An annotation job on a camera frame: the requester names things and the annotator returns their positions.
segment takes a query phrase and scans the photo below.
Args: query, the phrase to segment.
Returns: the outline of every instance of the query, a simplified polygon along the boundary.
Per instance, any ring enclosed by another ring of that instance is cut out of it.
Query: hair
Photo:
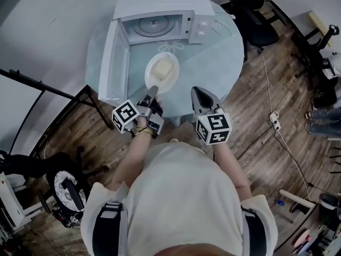
[[[234,256],[211,244],[187,244],[169,247],[155,256]]]

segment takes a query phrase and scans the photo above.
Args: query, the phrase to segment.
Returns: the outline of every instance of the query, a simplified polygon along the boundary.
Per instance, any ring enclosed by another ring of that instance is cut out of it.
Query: black strap
[[[120,202],[116,203],[117,207],[105,204],[97,216],[92,235],[92,250],[95,256],[118,255],[119,225],[123,206]],[[101,217],[104,211],[112,212],[112,218]]]
[[[263,222],[256,212],[244,207],[241,208],[245,213],[249,228],[250,256],[266,256],[266,235]]]

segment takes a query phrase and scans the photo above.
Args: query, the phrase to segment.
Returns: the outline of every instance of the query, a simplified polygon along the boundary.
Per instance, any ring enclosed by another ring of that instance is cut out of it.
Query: microwave door
[[[105,40],[98,98],[118,106],[127,100],[130,45],[122,24],[110,23]]]

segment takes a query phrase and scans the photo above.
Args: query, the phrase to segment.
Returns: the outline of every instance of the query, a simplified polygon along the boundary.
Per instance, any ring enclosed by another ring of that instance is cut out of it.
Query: jeans
[[[323,124],[312,123],[307,126],[307,129],[312,134],[341,137],[341,108],[314,110],[311,112],[311,117],[313,120],[320,119],[324,121]]]

